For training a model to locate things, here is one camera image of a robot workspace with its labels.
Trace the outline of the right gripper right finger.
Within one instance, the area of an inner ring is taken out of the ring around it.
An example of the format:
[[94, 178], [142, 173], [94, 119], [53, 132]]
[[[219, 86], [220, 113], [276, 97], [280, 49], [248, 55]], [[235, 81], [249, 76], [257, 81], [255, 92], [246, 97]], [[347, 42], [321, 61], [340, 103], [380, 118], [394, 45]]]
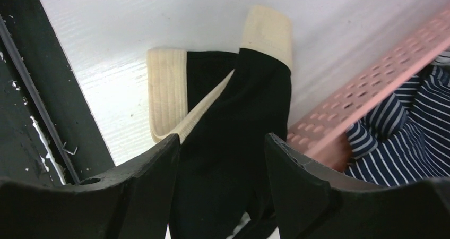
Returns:
[[265, 156], [281, 238], [449, 238], [449, 179], [384, 187], [337, 172], [275, 134]]

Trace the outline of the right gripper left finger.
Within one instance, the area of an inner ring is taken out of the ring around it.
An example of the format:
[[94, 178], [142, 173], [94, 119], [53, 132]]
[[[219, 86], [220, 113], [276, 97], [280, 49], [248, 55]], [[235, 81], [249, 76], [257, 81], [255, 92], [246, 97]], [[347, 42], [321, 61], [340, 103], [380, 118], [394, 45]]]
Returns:
[[1, 238], [164, 238], [180, 153], [171, 134], [78, 185], [1, 179]]

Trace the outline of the navy striped underwear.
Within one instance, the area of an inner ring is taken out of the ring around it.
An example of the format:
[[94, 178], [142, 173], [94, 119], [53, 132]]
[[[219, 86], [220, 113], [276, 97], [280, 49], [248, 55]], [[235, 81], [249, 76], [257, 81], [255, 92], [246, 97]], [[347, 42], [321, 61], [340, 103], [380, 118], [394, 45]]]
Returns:
[[449, 69], [427, 66], [347, 130], [345, 174], [384, 186], [449, 176]]

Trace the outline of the black underwear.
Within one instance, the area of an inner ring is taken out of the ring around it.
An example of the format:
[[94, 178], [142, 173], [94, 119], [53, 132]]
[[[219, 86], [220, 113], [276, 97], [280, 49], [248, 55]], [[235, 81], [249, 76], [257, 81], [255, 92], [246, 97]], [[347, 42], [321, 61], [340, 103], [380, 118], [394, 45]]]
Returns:
[[149, 49], [150, 132], [181, 142], [172, 238], [268, 238], [276, 215], [265, 137], [287, 137], [292, 25], [254, 6], [237, 53]]

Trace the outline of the grey striped underwear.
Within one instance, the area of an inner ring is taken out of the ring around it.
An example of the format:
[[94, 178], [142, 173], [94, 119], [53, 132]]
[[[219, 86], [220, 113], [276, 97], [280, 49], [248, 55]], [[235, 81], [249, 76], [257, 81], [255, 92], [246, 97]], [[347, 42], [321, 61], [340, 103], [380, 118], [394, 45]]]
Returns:
[[433, 61], [432, 65], [440, 67], [449, 67], [450, 65], [450, 51], [449, 48], [441, 52]]

